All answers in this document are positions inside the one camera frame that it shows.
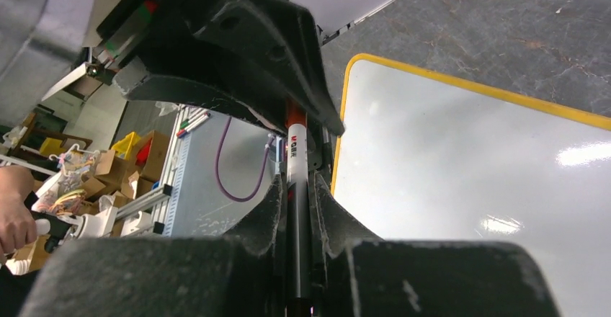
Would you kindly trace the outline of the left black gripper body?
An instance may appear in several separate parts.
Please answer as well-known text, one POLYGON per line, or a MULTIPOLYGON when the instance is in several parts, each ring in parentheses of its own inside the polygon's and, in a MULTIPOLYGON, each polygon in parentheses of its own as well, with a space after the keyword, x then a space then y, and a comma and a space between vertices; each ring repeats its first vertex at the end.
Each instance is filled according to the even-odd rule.
POLYGON ((291 0, 120 0, 97 31, 106 67, 301 64, 301 8, 291 0))

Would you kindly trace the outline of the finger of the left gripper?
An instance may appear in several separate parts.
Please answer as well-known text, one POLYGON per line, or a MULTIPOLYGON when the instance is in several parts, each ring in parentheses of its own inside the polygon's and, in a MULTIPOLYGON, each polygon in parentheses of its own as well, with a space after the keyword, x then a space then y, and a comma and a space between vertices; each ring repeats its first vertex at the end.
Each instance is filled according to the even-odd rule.
POLYGON ((200 106, 282 134, 294 104, 344 132, 315 21, 292 0, 121 0, 112 69, 131 101, 200 106))

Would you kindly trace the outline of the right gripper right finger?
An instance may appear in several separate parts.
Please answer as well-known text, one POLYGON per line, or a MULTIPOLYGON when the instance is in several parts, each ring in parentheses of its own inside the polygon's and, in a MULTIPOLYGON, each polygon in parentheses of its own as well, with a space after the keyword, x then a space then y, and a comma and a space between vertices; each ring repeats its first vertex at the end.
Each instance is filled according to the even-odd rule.
POLYGON ((535 260, 500 241, 385 241, 311 178, 317 316, 558 316, 535 260))

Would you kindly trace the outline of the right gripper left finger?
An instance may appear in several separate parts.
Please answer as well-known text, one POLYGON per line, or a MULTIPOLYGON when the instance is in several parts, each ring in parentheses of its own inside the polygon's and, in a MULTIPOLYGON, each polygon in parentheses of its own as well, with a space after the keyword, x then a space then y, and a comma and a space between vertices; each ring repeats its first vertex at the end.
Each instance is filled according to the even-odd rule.
POLYGON ((90 238, 61 246, 22 316, 283 316, 283 175, 222 236, 90 238))

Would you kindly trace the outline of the red whiteboard marker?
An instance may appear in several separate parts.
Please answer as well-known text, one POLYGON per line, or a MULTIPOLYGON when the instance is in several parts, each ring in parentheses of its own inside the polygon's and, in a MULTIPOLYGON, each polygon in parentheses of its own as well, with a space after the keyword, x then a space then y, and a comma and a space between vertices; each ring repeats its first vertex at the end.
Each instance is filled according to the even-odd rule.
POLYGON ((287 103, 286 315, 310 316, 311 217, 308 200, 307 116, 287 103))

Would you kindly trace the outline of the yellow framed whiteboard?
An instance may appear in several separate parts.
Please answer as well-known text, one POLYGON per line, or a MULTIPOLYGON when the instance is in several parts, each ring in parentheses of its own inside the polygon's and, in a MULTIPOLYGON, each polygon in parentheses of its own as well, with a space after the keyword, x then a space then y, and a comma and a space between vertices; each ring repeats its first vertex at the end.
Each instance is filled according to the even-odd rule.
POLYGON ((610 118, 375 55, 348 63, 331 191, 391 240, 507 241, 563 316, 610 314, 610 118))

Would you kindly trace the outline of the person hand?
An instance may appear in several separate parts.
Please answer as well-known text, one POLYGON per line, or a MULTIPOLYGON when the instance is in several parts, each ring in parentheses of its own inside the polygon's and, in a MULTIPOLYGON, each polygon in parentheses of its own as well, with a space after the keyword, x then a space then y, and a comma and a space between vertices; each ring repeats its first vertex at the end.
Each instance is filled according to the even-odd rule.
POLYGON ((22 166, 1 167, 1 263, 6 254, 19 250, 37 239, 37 226, 26 207, 34 178, 22 166))

